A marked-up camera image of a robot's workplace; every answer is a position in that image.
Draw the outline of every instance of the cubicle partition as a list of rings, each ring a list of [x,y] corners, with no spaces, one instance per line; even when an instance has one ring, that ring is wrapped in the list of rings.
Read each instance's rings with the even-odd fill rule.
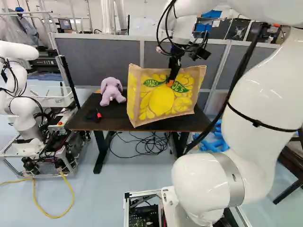
[[[121,80],[126,88],[128,65],[142,68],[167,68],[169,57],[155,51],[154,37],[127,35],[54,34],[54,45],[59,54],[65,55],[76,87],[99,87],[109,76]],[[208,41],[207,50],[212,54],[205,60],[193,61],[188,54],[182,58],[183,67],[207,65],[197,104],[208,115],[221,107],[234,73],[250,42],[217,40]],[[166,50],[170,43],[163,42]],[[279,45],[258,43],[247,70],[267,58]]]

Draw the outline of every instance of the black tabletop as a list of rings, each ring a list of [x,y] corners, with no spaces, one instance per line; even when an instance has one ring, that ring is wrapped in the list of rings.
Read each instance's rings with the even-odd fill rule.
[[[126,113],[126,103],[116,100],[109,106],[100,106],[102,95],[93,93],[81,109],[67,122],[65,128],[74,131],[204,131],[210,123],[203,111],[196,105],[195,114],[172,117],[134,128]],[[91,110],[102,114],[100,123],[88,120],[86,116]]]

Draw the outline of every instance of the yellow tote bag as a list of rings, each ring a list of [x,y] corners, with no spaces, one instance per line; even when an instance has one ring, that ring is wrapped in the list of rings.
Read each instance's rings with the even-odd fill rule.
[[[134,127],[194,113],[206,66],[180,69],[171,87],[166,85],[169,73],[170,69],[129,65],[127,115]]]

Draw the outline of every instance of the plush elephant ear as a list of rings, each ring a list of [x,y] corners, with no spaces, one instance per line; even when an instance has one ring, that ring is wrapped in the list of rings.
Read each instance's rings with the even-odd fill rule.
[[[101,94],[103,94],[103,92],[105,91],[106,86],[107,86],[107,80],[104,79],[104,80],[101,82],[101,88],[100,88]]]
[[[123,91],[123,87],[122,87],[121,81],[119,81],[118,79],[117,79],[117,87],[118,87],[118,89],[119,89],[120,92]]]

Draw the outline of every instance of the black table frame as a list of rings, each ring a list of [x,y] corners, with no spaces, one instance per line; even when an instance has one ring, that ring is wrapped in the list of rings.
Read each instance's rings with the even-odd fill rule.
[[[108,153],[108,148],[110,146],[110,141],[116,131],[108,131],[106,137],[104,138],[103,131],[94,131],[97,146],[99,149],[99,155],[96,160],[96,164],[94,167],[94,174],[100,174],[102,170],[102,166],[104,164],[105,157]],[[171,138],[174,143],[174,147],[176,148],[176,157],[179,158],[183,155],[185,146],[187,143],[187,139],[189,136],[189,132],[181,132],[180,136],[177,132],[171,133]]]
[[[294,137],[290,141],[299,141],[301,143],[301,147],[303,149],[303,130],[298,130],[299,137]],[[296,154],[287,146],[282,150],[278,160],[289,169],[298,180],[295,181],[292,185],[286,188],[283,192],[281,192],[274,200],[273,203],[277,205],[291,193],[293,193],[296,189],[303,189],[303,161],[298,158]]]

